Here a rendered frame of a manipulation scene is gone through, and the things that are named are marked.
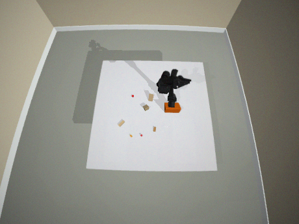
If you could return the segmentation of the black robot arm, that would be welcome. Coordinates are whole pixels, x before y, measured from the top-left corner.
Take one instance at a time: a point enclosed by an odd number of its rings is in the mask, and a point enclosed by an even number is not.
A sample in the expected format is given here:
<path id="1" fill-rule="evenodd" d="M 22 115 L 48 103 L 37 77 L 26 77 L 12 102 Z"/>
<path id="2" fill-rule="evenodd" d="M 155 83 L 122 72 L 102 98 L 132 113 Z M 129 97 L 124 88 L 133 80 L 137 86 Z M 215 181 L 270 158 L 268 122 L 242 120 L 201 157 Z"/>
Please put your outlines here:
<path id="1" fill-rule="evenodd" d="M 159 79 L 157 86 L 158 86 L 158 92 L 168 94 L 168 107 L 175 108 L 175 102 L 177 101 L 177 97 L 174 94 L 174 89 L 172 86 L 166 85 L 166 78 L 170 77 L 170 79 L 174 79 L 174 77 L 177 77 L 178 70 L 173 69 L 170 75 L 169 71 L 163 71 L 161 78 Z"/>

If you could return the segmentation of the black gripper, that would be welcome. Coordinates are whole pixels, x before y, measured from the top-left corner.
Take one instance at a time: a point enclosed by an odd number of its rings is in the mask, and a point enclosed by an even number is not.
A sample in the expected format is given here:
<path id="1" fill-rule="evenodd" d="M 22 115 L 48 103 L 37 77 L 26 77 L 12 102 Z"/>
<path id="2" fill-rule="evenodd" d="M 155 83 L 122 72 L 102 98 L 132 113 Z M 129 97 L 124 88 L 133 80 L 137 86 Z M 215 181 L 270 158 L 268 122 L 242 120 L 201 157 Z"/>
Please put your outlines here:
<path id="1" fill-rule="evenodd" d="M 182 75 L 178 75 L 178 78 L 174 77 L 174 79 L 170 79 L 170 77 L 167 77 L 166 85 L 172 86 L 173 89 L 178 89 L 186 84 L 189 84 L 190 81 L 191 81 L 190 79 L 184 78 Z"/>

